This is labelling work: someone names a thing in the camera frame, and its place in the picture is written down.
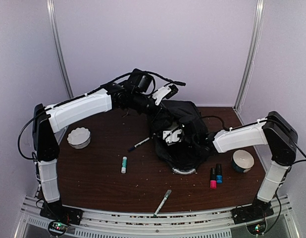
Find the white wall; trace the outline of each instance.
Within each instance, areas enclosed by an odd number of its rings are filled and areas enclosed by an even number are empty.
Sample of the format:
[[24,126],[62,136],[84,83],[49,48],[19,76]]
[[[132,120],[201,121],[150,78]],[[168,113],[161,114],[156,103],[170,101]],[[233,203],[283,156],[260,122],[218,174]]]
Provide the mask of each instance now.
[[[35,167],[17,137],[36,104],[66,98],[45,1],[0,0],[0,238],[12,236],[24,196],[37,187]],[[33,148],[31,130],[21,142]]]
[[[278,111],[297,130],[306,152],[306,0],[267,1],[254,65],[242,119],[252,122]],[[269,164],[268,148],[258,151]],[[288,194],[306,237],[306,163],[293,166],[281,192]]]
[[256,0],[55,1],[74,95],[138,67],[187,82],[176,99],[232,106],[255,8]]

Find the brown table surface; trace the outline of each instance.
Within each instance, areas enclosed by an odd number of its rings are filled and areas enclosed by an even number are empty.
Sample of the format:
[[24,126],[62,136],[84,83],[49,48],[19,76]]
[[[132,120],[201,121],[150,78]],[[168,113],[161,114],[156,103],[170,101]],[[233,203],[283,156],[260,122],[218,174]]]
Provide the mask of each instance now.
[[[241,123],[232,108],[199,108],[203,116],[216,115],[226,126]],[[146,116],[122,118],[126,112],[110,111],[79,121],[69,127],[60,144],[57,163],[58,184],[64,205],[120,212],[154,212],[168,189],[172,193],[161,212],[198,211],[251,203],[262,180],[264,169],[253,147],[246,148],[255,159],[245,174],[230,165],[234,151],[210,157],[196,174],[173,174],[159,160],[150,140],[133,152],[127,149],[149,134]],[[218,119],[204,119],[209,131],[221,130]],[[67,142],[68,133],[86,127],[92,137],[88,147],[76,150]],[[128,157],[127,173],[122,174],[122,157]],[[222,164],[223,183],[209,188],[210,168]]]

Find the marker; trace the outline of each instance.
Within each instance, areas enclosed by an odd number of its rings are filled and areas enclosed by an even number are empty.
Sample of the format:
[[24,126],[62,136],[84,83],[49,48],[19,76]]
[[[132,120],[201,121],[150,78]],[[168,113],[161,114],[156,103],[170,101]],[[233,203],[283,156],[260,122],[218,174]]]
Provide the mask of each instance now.
[[122,168],[121,168],[121,173],[125,174],[127,172],[127,157],[123,156],[122,158]]
[[145,142],[147,142],[150,138],[146,138],[145,140],[141,141],[140,143],[136,144],[135,146],[131,147],[130,149],[128,149],[129,152],[135,150],[138,146],[144,144]]
[[217,188],[217,181],[216,181],[216,169],[210,169],[210,188],[216,189]]
[[169,195],[171,194],[172,190],[169,189],[166,194],[164,195],[163,200],[161,201],[160,205],[158,206],[157,210],[154,212],[153,217],[156,217],[157,214],[159,213],[159,211],[161,210],[162,206],[164,205],[165,201],[167,200],[167,198],[169,197]]
[[221,164],[216,165],[216,179],[217,179],[217,183],[222,183],[222,167],[221,167]]

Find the black fabric bag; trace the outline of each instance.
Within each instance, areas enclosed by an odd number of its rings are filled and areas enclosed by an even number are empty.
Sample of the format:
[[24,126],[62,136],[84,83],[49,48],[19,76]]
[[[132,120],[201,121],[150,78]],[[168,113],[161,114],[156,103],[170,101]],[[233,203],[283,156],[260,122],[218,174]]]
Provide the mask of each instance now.
[[[189,101],[162,101],[166,110],[155,116],[148,116],[157,156],[166,161],[172,169],[187,171],[196,169],[209,156],[202,145],[208,129],[196,105]],[[177,122],[184,132],[182,142],[172,145],[161,138],[161,132]]]

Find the white bowl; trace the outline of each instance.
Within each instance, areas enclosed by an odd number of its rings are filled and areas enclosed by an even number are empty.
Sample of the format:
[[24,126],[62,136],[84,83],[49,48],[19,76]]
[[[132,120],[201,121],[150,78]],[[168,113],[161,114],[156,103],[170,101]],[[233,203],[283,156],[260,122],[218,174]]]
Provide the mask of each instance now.
[[235,171],[246,173],[253,167],[254,158],[248,151],[237,150],[233,153],[231,165]]
[[67,141],[75,149],[83,149],[90,143],[90,131],[84,127],[78,127],[68,134]]

